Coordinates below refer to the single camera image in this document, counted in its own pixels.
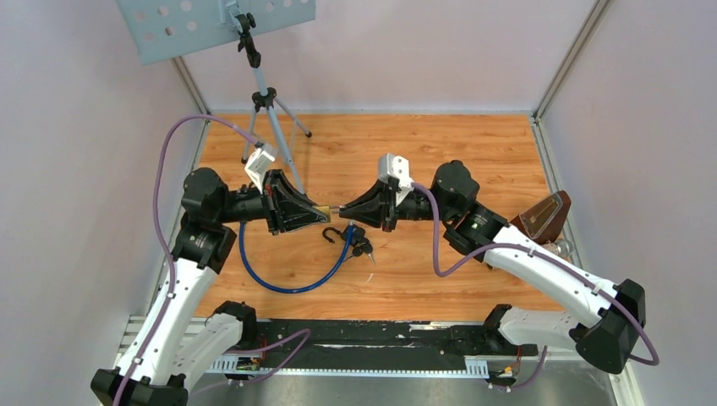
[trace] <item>wall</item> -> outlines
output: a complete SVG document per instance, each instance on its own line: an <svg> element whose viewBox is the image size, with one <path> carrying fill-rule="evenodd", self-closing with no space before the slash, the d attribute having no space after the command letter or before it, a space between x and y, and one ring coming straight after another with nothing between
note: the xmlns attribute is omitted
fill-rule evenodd
<svg viewBox="0 0 717 406"><path fill-rule="evenodd" d="M255 43L268 85L295 109L527 111L537 107L592 5L317 0L315 21ZM212 109L252 106L256 84L236 44L186 60Z"/></svg>
<svg viewBox="0 0 717 406"><path fill-rule="evenodd" d="M545 126L582 257L647 290L646 404L712 404L717 3L617 0Z"/></svg>
<svg viewBox="0 0 717 406"><path fill-rule="evenodd" d="M4 404L96 404L160 247L157 156L194 111L170 63L142 67L114 2L0 4L0 393ZM166 230L200 124L170 147Z"/></svg>

